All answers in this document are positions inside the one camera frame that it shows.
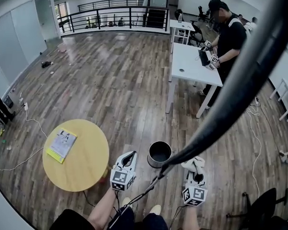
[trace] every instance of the black cap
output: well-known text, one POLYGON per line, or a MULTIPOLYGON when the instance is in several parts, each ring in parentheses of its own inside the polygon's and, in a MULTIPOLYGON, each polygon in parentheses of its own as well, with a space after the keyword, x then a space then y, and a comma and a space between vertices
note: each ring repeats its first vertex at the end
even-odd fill
POLYGON ((214 11, 217 11, 220 9, 220 6, 221 6, 221 0, 211 0, 209 2, 209 9, 211 11, 211 13, 213 13, 214 11))

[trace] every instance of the yellow round table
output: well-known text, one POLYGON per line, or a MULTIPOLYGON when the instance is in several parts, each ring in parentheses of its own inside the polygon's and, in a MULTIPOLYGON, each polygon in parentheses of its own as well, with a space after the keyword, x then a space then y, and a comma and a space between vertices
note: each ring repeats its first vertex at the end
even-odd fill
POLYGON ((105 134, 92 122, 69 120, 57 126, 48 136, 43 149, 43 165, 48 178, 57 187, 79 192, 96 184, 105 172, 109 160, 109 146, 105 134), (77 136, 75 143, 61 164, 46 153, 60 129, 77 136))

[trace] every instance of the forearm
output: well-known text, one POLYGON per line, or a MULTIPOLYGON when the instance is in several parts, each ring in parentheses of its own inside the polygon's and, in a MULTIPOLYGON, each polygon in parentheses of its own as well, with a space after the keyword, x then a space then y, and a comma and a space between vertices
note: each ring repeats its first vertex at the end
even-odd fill
POLYGON ((95 230, 102 230, 105 227, 114 206, 115 199, 115 190, 109 188, 95 208, 93 208, 87 220, 93 225, 95 230))
POLYGON ((231 49, 230 51, 228 51, 226 54, 222 55, 219 58, 220 63, 226 62, 228 60, 233 59, 234 57, 236 57, 238 54, 240 53, 240 50, 238 49, 231 49))
POLYGON ((193 207, 193 206, 186 207, 182 229, 183 230, 199 230, 200 229, 200 227, 198 226, 198 222, 197 222, 196 207, 193 207))
POLYGON ((212 44, 211 44, 211 47, 212 47, 212 48, 215 47, 215 46, 217 46, 217 43, 219 42, 219 37, 220 37, 220 35, 218 35, 218 36, 216 37, 216 39, 212 42, 212 44))

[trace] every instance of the railing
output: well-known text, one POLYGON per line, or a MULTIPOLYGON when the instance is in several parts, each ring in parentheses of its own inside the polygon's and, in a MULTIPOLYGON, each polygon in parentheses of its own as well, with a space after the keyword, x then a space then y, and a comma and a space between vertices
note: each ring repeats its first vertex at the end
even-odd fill
POLYGON ((78 5, 79 12, 121 6, 141 6, 144 0, 104 0, 78 5))
POLYGON ((58 19, 66 23, 60 25, 61 32, 82 33, 101 30, 105 27, 123 27, 127 30, 137 27, 159 28, 167 31, 169 12, 167 8, 149 6, 119 6, 115 8, 93 9, 69 14, 58 19))

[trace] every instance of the metal bucket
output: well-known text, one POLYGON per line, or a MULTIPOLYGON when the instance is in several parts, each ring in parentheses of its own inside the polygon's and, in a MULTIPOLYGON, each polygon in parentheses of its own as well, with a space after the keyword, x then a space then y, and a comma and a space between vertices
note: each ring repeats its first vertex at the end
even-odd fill
POLYGON ((155 168, 161 168, 162 165, 172 156, 172 149, 166 142, 156 141, 148 151, 148 164, 155 168))

